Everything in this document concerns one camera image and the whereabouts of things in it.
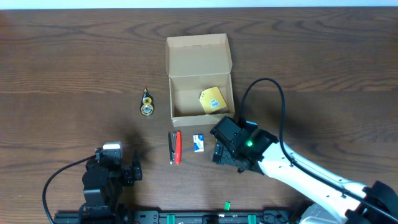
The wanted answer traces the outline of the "yellow sticky note pad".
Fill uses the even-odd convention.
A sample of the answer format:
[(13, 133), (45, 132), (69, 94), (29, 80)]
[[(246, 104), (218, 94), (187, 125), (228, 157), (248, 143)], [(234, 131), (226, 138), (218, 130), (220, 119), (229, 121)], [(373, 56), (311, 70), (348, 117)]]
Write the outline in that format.
[(226, 101), (217, 86), (203, 90), (200, 93), (199, 100), (206, 114), (212, 114), (227, 107)]

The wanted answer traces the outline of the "black yellow correction tape dispenser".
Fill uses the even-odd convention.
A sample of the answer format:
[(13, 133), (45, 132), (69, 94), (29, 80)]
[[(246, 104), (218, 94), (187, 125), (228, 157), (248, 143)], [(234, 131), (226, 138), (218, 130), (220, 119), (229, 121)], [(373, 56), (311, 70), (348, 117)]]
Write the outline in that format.
[(143, 91), (140, 111), (143, 116), (151, 116), (154, 113), (154, 100), (147, 88)]

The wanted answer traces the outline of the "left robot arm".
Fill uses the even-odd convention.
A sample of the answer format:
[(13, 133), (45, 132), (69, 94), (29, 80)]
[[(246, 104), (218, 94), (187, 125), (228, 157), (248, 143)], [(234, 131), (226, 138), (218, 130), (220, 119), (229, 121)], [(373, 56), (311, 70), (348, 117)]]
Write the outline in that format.
[(123, 167), (120, 149), (97, 148), (94, 158), (86, 163), (82, 177), (88, 213), (94, 217), (115, 215), (123, 188), (141, 179), (141, 163), (137, 156)]

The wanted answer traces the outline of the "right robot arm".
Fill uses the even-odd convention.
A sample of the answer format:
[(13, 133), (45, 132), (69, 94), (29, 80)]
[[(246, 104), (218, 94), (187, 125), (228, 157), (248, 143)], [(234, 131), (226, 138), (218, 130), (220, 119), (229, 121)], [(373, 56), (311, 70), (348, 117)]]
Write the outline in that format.
[(309, 161), (263, 129), (240, 126), (211, 130), (240, 172), (277, 179), (325, 210), (337, 223), (397, 223), (397, 194), (377, 181), (368, 187)]

